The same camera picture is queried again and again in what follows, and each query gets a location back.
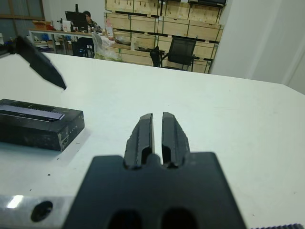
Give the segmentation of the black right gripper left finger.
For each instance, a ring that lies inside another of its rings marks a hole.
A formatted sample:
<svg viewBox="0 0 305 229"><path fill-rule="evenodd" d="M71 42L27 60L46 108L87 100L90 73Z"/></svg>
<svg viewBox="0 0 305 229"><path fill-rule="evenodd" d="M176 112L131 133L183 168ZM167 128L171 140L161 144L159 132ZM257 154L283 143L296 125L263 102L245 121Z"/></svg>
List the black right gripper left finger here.
<svg viewBox="0 0 305 229"><path fill-rule="evenodd" d="M153 114L140 117L126 143L123 163L127 169L139 169L154 154Z"/></svg>

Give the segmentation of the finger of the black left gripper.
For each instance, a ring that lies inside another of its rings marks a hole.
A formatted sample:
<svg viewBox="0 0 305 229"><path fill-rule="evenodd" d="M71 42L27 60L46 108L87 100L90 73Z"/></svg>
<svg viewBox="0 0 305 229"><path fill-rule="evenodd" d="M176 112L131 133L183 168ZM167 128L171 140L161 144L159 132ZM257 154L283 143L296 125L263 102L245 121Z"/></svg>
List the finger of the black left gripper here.
<svg viewBox="0 0 305 229"><path fill-rule="evenodd" d="M37 50L27 38L20 36L16 38L15 52L25 59L30 64L30 67L44 80L66 90L67 86L62 75L51 61Z"/></svg>

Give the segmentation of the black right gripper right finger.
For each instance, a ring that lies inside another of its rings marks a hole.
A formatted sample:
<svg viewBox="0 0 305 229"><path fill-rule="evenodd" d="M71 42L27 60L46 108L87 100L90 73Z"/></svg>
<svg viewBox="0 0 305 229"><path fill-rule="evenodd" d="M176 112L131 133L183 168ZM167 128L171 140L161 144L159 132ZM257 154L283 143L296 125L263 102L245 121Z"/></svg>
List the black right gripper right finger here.
<svg viewBox="0 0 305 229"><path fill-rule="evenodd" d="M179 168L190 153L188 138L176 117L163 112L162 118L162 157L167 168Z"/></svg>

